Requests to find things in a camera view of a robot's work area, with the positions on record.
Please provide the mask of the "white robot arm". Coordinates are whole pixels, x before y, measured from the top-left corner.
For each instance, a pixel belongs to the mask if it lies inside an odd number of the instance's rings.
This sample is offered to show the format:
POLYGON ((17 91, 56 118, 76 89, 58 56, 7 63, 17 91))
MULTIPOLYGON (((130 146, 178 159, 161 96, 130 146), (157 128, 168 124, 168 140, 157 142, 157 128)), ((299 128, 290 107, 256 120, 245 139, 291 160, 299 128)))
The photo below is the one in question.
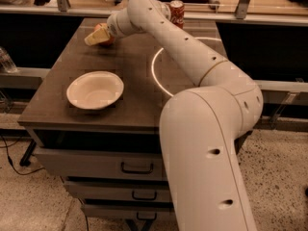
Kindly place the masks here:
POLYGON ((168 100, 159 128, 179 230, 257 231, 235 140, 258 121, 263 95, 237 66, 185 32, 183 17, 179 2, 129 0, 85 42, 148 33, 193 82, 168 100))

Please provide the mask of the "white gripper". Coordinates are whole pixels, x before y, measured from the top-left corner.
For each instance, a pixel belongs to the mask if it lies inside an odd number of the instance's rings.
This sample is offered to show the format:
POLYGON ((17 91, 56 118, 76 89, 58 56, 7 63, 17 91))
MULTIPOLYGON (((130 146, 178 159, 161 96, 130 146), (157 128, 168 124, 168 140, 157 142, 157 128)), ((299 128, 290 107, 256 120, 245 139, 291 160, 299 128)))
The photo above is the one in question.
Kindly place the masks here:
MULTIPOLYGON (((126 38, 141 32, 141 30, 131 22, 126 9, 113 13, 108 17, 107 29, 116 39, 126 38)), ((96 29, 85 37, 86 45, 108 45, 112 39, 108 31, 103 27, 96 29)))

